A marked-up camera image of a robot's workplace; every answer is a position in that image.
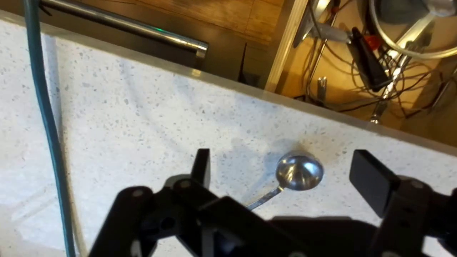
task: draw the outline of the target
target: speckled countertop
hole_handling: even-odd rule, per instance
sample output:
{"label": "speckled countertop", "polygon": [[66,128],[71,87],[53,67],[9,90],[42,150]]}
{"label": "speckled countertop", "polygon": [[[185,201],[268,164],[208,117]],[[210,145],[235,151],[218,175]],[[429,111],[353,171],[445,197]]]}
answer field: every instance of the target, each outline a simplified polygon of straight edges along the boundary
{"label": "speckled countertop", "polygon": [[[275,187],[275,165],[286,151],[302,147],[322,160],[323,182],[312,191],[285,191],[258,210],[265,218],[352,215],[378,224],[349,182],[356,148],[440,192],[457,185],[456,148],[65,30],[45,31],[83,255],[119,190],[161,190],[168,177],[191,171],[201,147],[212,148],[212,190],[240,201]],[[0,38],[0,255],[63,255],[22,18],[0,11]],[[176,244],[161,242],[158,254],[189,255]],[[445,254],[436,244],[428,251]]]}

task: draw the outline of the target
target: cable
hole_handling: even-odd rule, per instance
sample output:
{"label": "cable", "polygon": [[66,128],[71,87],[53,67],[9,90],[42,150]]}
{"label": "cable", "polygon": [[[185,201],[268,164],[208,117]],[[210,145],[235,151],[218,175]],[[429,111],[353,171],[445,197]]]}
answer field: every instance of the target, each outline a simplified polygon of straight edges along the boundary
{"label": "cable", "polygon": [[423,74],[415,84],[406,87],[405,91],[409,91],[409,90],[413,90],[415,87],[418,87],[419,82],[422,82],[428,75],[429,75],[429,72]]}
{"label": "cable", "polygon": [[426,72],[418,72],[418,74],[412,74],[412,75],[405,75],[405,80],[415,80],[416,77],[423,77],[423,75],[432,75],[433,71],[426,71]]}
{"label": "cable", "polygon": [[352,61],[349,61],[349,60],[345,60],[342,55],[339,55],[330,45],[329,45],[329,42],[325,42],[325,45],[326,45],[326,48],[332,52],[332,55],[335,55],[336,58],[339,58],[342,62],[346,62],[346,64],[352,64]]}
{"label": "cable", "polygon": [[310,65],[315,62],[315,60],[316,60],[316,57],[315,57],[315,55],[316,55],[316,51],[318,51],[318,38],[315,37],[313,45],[312,45],[312,48],[310,48],[310,52],[309,52],[309,55],[306,57],[306,60],[305,60],[305,62],[303,62],[303,68],[302,68],[302,91],[305,91],[302,97],[305,97],[305,101],[308,100],[308,95],[309,95],[309,91],[310,91],[309,82],[305,81],[305,77],[306,77],[306,74],[309,72],[309,67],[310,67]]}
{"label": "cable", "polygon": [[340,7],[336,7],[336,10],[333,10],[335,12],[340,12],[343,8],[346,8],[353,0],[348,0],[345,1],[345,4],[342,4]]}
{"label": "cable", "polygon": [[66,252],[68,252],[68,257],[75,257],[76,251],[75,251],[75,241],[73,241],[69,185],[68,185],[68,178],[65,171],[62,148],[59,142],[58,127],[55,122],[55,115],[53,115],[53,110],[52,110],[52,104],[48,92],[38,0],[25,0],[25,15],[26,15],[26,24],[28,24],[32,75],[36,87],[38,101],[42,111],[43,125],[48,137],[53,170],[55,170],[55,180],[58,187]]}
{"label": "cable", "polygon": [[[442,88],[445,88],[445,85],[446,85],[448,82],[450,82],[452,80],[455,81],[455,75],[450,75],[448,80],[443,80],[443,72],[440,72],[440,80],[442,80],[442,81],[440,81],[439,85],[440,85],[440,90],[442,90]],[[440,92],[442,92],[440,90],[436,92],[436,95],[433,97],[433,100],[432,100],[429,104],[426,104],[425,107],[416,108],[416,110],[412,111],[412,112],[408,112],[408,111],[403,108],[402,100],[400,100],[399,102],[400,102],[400,108],[402,108],[405,117],[406,117],[406,118],[410,118],[410,117],[413,117],[413,115],[416,115],[416,114],[419,114],[419,112],[422,112],[422,111],[425,111],[425,110],[432,110],[432,108],[435,107],[435,102],[438,101]]]}
{"label": "cable", "polygon": [[369,105],[373,105],[373,104],[378,104],[380,101],[389,101],[389,100],[393,100],[393,98],[400,98],[400,95],[405,92],[405,91],[410,91],[413,88],[418,88],[418,84],[425,80],[428,77],[428,74],[425,74],[422,78],[419,78],[413,85],[410,87],[405,87],[402,90],[399,90],[398,92],[395,92],[393,95],[388,97],[388,98],[379,98],[376,101],[370,101],[370,102],[365,102],[365,104],[360,104],[360,105],[355,105],[355,107],[349,107],[349,108],[333,108],[335,111],[340,111],[340,112],[349,112],[349,111],[355,111],[355,110],[359,110],[359,108],[363,108],[363,107],[369,107]]}
{"label": "cable", "polygon": [[433,68],[430,65],[428,65],[426,62],[423,62],[423,61],[412,61],[412,62],[409,62],[408,70],[415,68],[415,67],[425,67],[428,71],[433,71]]}

